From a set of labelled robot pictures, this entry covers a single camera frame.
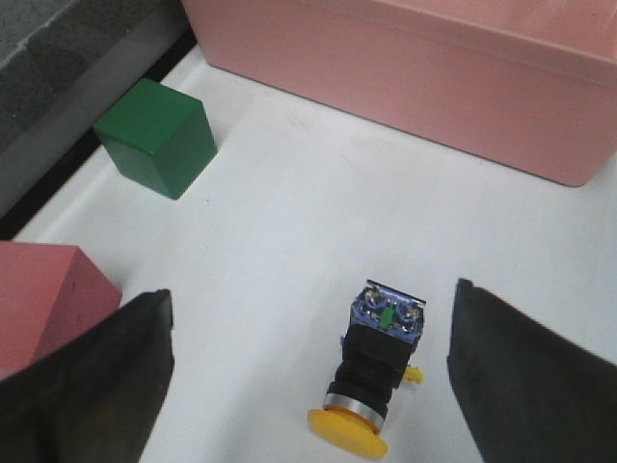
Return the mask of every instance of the green indicator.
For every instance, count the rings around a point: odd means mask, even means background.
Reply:
[[[392,324],[392,319],[394,318],[394,308],[388,306],[384,309],[382,313],[382,318],[379,320],[379,329],[387,331],[389,326]]]

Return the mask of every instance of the green block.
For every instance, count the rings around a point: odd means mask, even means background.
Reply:
[[[198,99],[140,80],[94,125],[118,170],[177,200],[217,148]]]

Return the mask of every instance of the yellow button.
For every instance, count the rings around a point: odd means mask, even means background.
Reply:
[[[309,410],[308,422],[317,435],[356,455],[381,458],[388,452],[388,445],[382,438],[351,412]]]

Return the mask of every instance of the red block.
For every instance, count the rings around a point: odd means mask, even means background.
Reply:
[[[77,246],[0,241],[0,379],[77,338],[120,300]]]

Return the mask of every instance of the pink box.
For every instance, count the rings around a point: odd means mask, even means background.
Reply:
[[[613,0],[183,0],[213,66],[567,185],[617,150]]]
[[[0,241],[0,379],[94,327],[120,300],[76,246]]]

